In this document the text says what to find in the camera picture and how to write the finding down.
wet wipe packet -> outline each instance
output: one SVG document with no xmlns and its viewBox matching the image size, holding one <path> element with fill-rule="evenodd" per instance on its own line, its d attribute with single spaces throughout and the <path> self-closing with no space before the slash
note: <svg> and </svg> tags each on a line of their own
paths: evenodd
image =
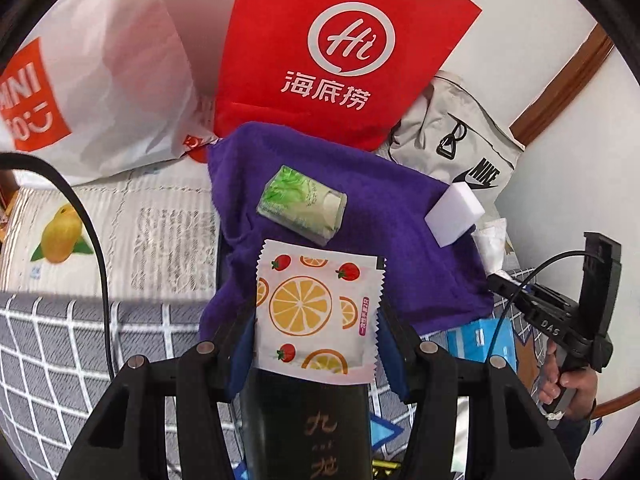
<svg viewBox="0 0 640 480">
<path fill-rule="evenodd" d="M 370 383 L 384 279 L 378 261 L 266 240 L 257 267 L 255 365 L 320 383 Z"/>
<path fill-rule="evenodd" d="M 282 166 L 264 187 L 256 211 L 324 247 L 340 229 L 347 195 Z"/>
</svg>

green tissue pack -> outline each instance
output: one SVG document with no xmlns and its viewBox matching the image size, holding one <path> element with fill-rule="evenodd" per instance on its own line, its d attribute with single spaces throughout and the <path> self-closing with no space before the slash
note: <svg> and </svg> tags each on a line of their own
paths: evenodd
<svg viewBox="0 0 640 480">
<path fill-rule="evenodd" d="M 282 166 L 264 187 L 258 214 L 324 247 L 338 232 L 347 195 Z"/>
</svg>

haidilao logo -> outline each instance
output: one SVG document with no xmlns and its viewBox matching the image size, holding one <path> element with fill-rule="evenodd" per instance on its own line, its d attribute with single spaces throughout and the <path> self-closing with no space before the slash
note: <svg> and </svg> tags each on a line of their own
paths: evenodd
<svg viewBox="0 0 640 480">
<path fill-rule="evenodd" d="M 396 46 L 396 32 L 377 7 L 344 2 L 329 7 L 312 23 L 309 53 L 322 69 L 340 76 L 365 75 L 380 68 Z"/>
</svg>

metal screw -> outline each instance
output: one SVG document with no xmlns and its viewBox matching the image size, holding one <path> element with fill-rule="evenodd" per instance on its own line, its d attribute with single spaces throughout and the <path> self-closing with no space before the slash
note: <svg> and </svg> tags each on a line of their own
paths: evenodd
<svg viewBox="0 0 640 480">
<path fill-rule="evenodd" d="M 210 354 L 216 346 L 211 341 L 203 341 L 196 347 L 198 354 Z"/>
<path fill-rule="evenodd" d="M 420 343 L 420 351 L 425 354 L 435 354 L 438 351 L 438 345 L 433 341 L 423 341 Z"/>
<path fill-rule="evenodd" d="M 145 363 L 145 357 L 142 355 L 134 355 L 127 360 L 127 365 L 129 368 L 140 368 Z"/>
<path fill-rule="evenodd" d="M 491 366 L 494 368 L 504 368 L 507 365 L 507 361 L 504 360 L 503 357 L 500 357 L 499 355 L 492 355 L 491 357 L 489 357 L 489 362 L 491 363 Z"/>
</svg>

printed chinese characters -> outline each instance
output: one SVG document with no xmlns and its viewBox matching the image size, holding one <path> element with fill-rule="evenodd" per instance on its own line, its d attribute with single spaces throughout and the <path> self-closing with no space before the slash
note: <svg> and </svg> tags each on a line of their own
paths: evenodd
<svg viewBox="0 0 640 480">
<path fill-rule="evenodd" d="M 360 311 L 360 325 L 358 333 L 365 335 L 367 333 L 367 316 L 369 315 L 369 298 L 362 298 L 362 309 Z"/>
<path fill-rule="evenodd" d="M 283 88 L 280 89 L 280 92 L 289 91 L 294 94 L 300 94 L 302 97 L 307 97 L 311 94 L 315 82 L 315 76 L 289 71 L 287 72 L 285 84 Z M 346 104 L 347 108 L 355 107 L 356 110 L 362 110 L 362 107 L 367 103 L 367 100 L 371 95 L 369 92 L 360 88 L 349 86 L 347 87 L 347 91 L 342 95 L 342 100 L 338 102 L 337 100 L 340 99 L 343 89 L 344 85 L 342 83 L 329 79 L 322 79 L 311 98 L 325 102 L 337 102 L 339 106 Z"/>
<path fill-rule="evenodd" d="M 318 429 L 320 429 L 324 434 L 331 434 L 337 429 L 337 427 L 338 423 L 334 422 L 332 424 L 329 420 L 329 415 L 323 415 L 321 412 L 318 412 L 318 414 L 312 415 L 306 420 L 304 434 L 305 436 L 312 436 Z M 320 476 L 334 476 L 338 472 L 338 459 L 332 454 L 329 454 L 333 446 L 333 440 L 329 440 L 326 443 L 323 442 L 322 444 L 314 444 L 312 446 L 311 450 L 313 452 L 323 453 L 318 460 L 315 460 L 311 464 L 311 476 L 309 477 L 309 480 L 313 480 Z"/>
</svg>

